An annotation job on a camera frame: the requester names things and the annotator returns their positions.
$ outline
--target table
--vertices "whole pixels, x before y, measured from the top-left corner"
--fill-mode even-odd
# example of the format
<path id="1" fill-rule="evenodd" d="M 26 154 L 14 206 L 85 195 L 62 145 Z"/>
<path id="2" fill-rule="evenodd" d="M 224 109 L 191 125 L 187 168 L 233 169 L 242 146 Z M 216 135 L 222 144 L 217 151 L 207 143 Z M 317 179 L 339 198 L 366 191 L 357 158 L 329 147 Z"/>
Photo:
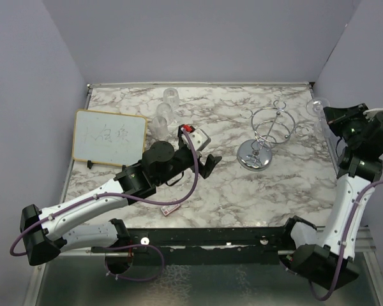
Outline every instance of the table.
<path id="1" fill-rule="evenodd" d="M 88 109 L 143 115 L 151 120 L 163 101 L 167 86 L 94 88 Z M 195 193 L 182 207 L 164 217 L 159 207 L 136 203 L 98 216 L 88 224 L 122 219 L 129 228 L 187 228 L 232 226 L 280 226 L 293 215 L 323 226 L 334 201 L 336 175 L 326 142 L 313 135 L 313 119 L 306 111 L 312 98 L 308 85 L 176 87 L 181 104 L 179 123 L 202 128 L 212 139 L 203 153 L 222 156 L 212 175 L 200 179 Z M 274 149 L 273 162 L 261 172 L 244 169 L 236 159 L 237 149 L 253 139 L 249 120 L 242 109 L 253 111 L 280 100 L 301 126 L 286 144 Z M 169 142 L 177 143 L 176 124 Z M 146 148 L 156 141 L 147 132 Z M 119 167 L 75 162 L 66 193 L 73 199 L 102 185 L 120 172 Z M 153 200 L 170 201 L 184 196 L 192 185 L 188 170 L 174 187 L 161 186 Z"/>

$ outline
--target whiteboard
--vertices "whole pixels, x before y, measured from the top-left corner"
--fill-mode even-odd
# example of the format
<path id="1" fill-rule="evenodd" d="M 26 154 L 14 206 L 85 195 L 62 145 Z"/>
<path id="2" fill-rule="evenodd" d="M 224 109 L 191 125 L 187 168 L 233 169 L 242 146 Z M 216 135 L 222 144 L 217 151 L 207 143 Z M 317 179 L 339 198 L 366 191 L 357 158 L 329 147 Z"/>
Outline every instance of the whiteboard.
<path id="1" fill-rule="evenodd" d="M 146 124 L 143 116 L 78 110 L 72 157 L 98 164 L 134 164 L 142 159 Z"/>

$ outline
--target gray wall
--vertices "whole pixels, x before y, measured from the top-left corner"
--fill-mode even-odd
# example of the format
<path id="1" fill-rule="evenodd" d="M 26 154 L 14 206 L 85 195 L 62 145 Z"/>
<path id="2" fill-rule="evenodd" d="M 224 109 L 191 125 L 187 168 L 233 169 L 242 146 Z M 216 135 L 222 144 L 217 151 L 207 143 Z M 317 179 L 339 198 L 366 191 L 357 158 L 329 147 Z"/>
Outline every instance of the gray wall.
<path id="1" fill-rule="evenodd" d="M 322 70 L 315 93 L 339 107 L 383 107 L 383 0 L 363 0 Z M 383 186 L 364 214 L 383 270 Z"/>
<path id="2" fill-rule="evenodd" d="M 359 0 L 43 0 L 90 83 L 315 81 Z"/>
<path id="3" fill-rule="evenodd" d="M 31 268 L 10 244 L 24 206 L 59 199 L 85 84 L 40 0 L 0 0 L 0 305 L 24 299 Z"/>

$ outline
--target marble tabletop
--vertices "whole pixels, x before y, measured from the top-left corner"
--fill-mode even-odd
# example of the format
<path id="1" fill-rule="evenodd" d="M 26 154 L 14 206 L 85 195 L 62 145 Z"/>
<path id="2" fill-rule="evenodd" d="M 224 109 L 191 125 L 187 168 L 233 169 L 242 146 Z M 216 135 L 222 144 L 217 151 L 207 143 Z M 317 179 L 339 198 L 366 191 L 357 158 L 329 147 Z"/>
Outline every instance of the marble tabletop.
<path id="1" fill-rule="evenodd" d="M 88 108 L 138 114 L 151 120 L 166 88 L 94 88 Z M 194 194 L 166 217 L 160 207 L 135 203 L 91 219 L 88 224 L 117 218 L 129 228 L 281 226 L 289 217 L 298 215 L 317 226 L 325 225 L 334 201 L 336 175 L 325 141 L 313 135 L 313 118 L 305 108 L 312 98 L 307 85 L 176 89 L 181 104 L 175 111 L 178 123 L 169 127 L 168 141 L 176 148 L 177 126 L 193 124 L 212 139 L 202 152 L 202 161 L 208 154 L 222 156 L 222 161 L 209 178 L 199 179 Z M 275 147 L 268 169 L 248 171 L 236 159 L 240 144 L 254 136 L 250 121 L 240 116 L 241 110 L 255 111 L 271 106 L 275 100 L 286 102 L 286 110 L 299 124 L 302 135 L 293 134 L 287 143 Z M 260 114 L 255 119 L 258 117 L 260 122 L 269 119 L 267 116 Z M 148 130 L 146 148 L 155 141 Z M 65 200 L 97 188 L 120 170 L 100 164 L 90 170 L 86 163 L 74 162 Z M 178 184 L 159 187 L 150 199 L 170 201 L 183 197 L 192 186 L 192 175 L 187 170 Z"/>

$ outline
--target purple cable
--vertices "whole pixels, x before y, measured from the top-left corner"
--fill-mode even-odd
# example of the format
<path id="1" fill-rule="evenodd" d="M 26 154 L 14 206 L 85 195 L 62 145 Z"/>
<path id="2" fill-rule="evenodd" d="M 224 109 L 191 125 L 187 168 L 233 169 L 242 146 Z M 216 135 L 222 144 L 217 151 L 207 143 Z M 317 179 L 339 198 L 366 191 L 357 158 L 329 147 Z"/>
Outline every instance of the purple cable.
<path id="1" fill-rule="evenodd" d="M 356 197 L 355 202 L 353 203 L 352 210 L 350 211 L 350 214 L 349 214 L 349 218 L 347 219 L 347 222 L 346 222 L 346 225 L 345 225 L 345 229 L 343 230 L 342 241 L 346 241 L 346 239 L 347 239 L 347 234 L 349 233 L 350 225 L 352 225 L 353 217 L 355 216 L 355 213 L 356 213 L 356 210 L 357 210 L 357 206 L 359 206 L 359 203 L 360 203 L 362 197 L 364 196 L 364 194 L 370 188 L 376 187 L 377 185 L 381 185 L 381 184 L 383 184 L 383 180 L 371 183 L 371 184 L 367 185 L 365 188 L 363 188 L 361 190 L 361 192 L 358 194 L 358 196 Z M 329 288 L 329 291 L 324 296 L 318 296 L 317 293 L 315 292 L 315 288 L 313 287 L 312 282 L 309 282 L 309 285 L 311 287 L 312 295 L 318 301 L 326 301 L 328 298 L 331 297 L 333 291 L 335 290 L 336 285 L 338 283 L 338 279 L 339 279 L 340 268 L 342 267 L 342 263 L 343 263 L 343 254 L 344 253 L 345 253 L 345 246 L 343 244 L 341 244 L 340 250 L 339 250 L 338 264 L 337 264 L 336 269 L 334 271 L 334 275 L 333 275 L 333 279 L 332 279 L 332 284 L 331 284 L 331 287 Z"/>
<path id="2" fill-rule="evenodd" d="M 188 192 L 188 194 L 186 194 L 183 198 L 181 198 L 180 200 L 176 200 L 176 201 L 172 201 L 172 202 L 160 202 L 160 201 L 152 201 L 152 200 L 147 200 L 147 199 L 142 199 L 142 198 L 138 198 L 136 196 L 131 196 L 129 194 L 125 194 L 125 193 L 101 193 L 101 194 L 98 194 L 98 197 L 99 198 L 103 198 L 103 197 L 106 197 L 106 196 L 117 196 L 117 197 L 120 197 L 120 198 L 126 198 L 126 199 L 131 199 L 131 200 L 134 200 L 134 201 L 139 201 L 139 202 L 144 202 L 144 203 L 147 203 L 147 204 L 153 204 L 153 205 L 175 205 L 175 204 L 180 204 L 184 201 L 186 201 L 193 193 L 194 193 L 194 190 L 196 190 L 196 187 L 197 187 L 197 181 L 199 179 L 199 162 L 197 160 L 197 153 L 196 153 L 196 150 L 194 149 L 194 146 L 193 146 L 193 143 L 192 143 L 192 140 L 190 139 L 190 136 L 187 132 L 185 132 L 183 129 L 181 130 L 182 133 L 184 134 L 184 136 L 186 137 L 187 139 L 187 142 L 189 143 L 189 146 L 190 146 L 190 150 L 191 150 L 191 154 L 193 155 L 193 162 L 194 162 L 194 181 L 193 181 L 193 185 L 190 189 L 190 191 Z M 86 199 L 83 199 L 83 200 L 80 200 L 64 209 L 61 209 L 60 211 L 58 212 L 55 212 L 52 214 L 52 217 L 55 218 L 81 204 L 84 204 L 88 201 L 91 201 L 93 200 L 94 198 L 92 196 L 86 198 Z M 32 229 L 34 229 L 36 226 L 39 226 L 41 225 L 42 223 L 48 221 L 49 218 L 48 217 L 45 217 L 43 218 L 42 220 L 39 220 L 37 222 L 35 222 L 34 224 L 30 225 L 28 228 L 26 228 L 16 239 L 15 241 L 12 243 L 11 247 L 10 247 L 10 255 L 12 256 L 24 256 L 24 255 L 27 255 L 27 252 L 21 252 L 21 253 L 16 253 L 14 251 L 14 248 L 16 247 L 16 245 L 20 242 L 20 240 L 23 239 L 23 237 L 29 233 Z"/>
<path id="3" fill-rule="evenodd" d="M 154 249 L 159 254 L 160 261 L 161 261 L 159 272 L 156 275 L 147 277 L 145 279 L 134 279 L 132 277 L 123 276 L 121 274 L 113 274 L 111 271 L 109 271 L 109 267 L 107 263 L 105 262 L 105 268 L 107 269 L 108 273 L 113 275 L 114 277 L 117 277 L 118 279 L 125 279 L 127 281 L 132 281 L 132 282 L 147 282 L 157 278 L 163 272 L 163 269 L 165 268 L 165 258 L 163 257 L 163 254 L 160 252 L 160 250 L 157 247 L 150 244 L 133 244 L 133 245 L 127 245 L 125 247 L 104 247 L 104 249 L 109 251 L 116 251 L 116 250 L 131 249 L 133 247 L 150 247 L 151 249 Z"/>

